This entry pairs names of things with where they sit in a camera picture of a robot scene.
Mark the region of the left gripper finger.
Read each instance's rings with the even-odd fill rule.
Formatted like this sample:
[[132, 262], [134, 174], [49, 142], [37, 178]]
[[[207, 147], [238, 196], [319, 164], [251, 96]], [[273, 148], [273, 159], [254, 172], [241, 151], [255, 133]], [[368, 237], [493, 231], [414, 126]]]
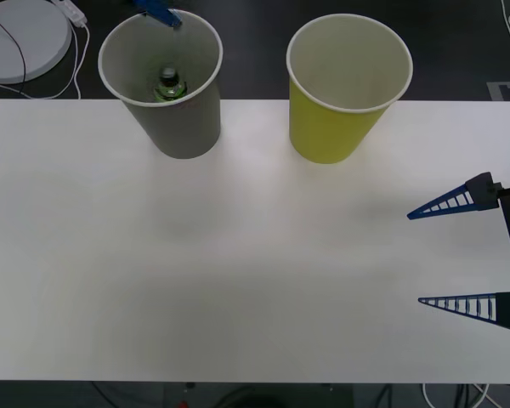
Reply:
[[160, 21], [162, 24], [179, 28], [182, 25], [182, 20], [179, 15], [172, 11], [167, 1], [162, 0], [133, 0], [133, 4], [146, 15]]

